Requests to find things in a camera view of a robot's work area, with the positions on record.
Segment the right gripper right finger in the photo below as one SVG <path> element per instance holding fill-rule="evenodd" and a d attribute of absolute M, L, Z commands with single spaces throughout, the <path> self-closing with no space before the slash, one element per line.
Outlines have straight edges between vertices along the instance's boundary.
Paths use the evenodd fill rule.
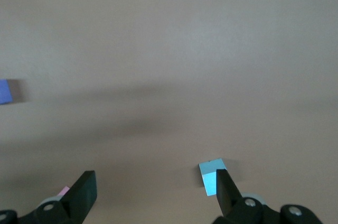
<path fill-rule="evenodd" d="M 252 196 L 242 196 L 227 170 L 216 171 L 216 186 L 222 216 L 217 217 L 214 223 L 322 223 L 313 211 L 304 206 L 286 204 L 275 211 Z"/>

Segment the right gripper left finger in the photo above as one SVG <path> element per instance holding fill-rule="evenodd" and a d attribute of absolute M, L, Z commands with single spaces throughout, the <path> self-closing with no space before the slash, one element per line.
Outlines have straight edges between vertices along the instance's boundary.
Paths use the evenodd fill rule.
<path fill-rule="evenodd" d="M 96 173 L 85 171 L 70 188 L 45 199 L 24 216 L 19 217 L 14 210 L 2 210 L 1 223 L 83 223 L 96 199 Z"/>

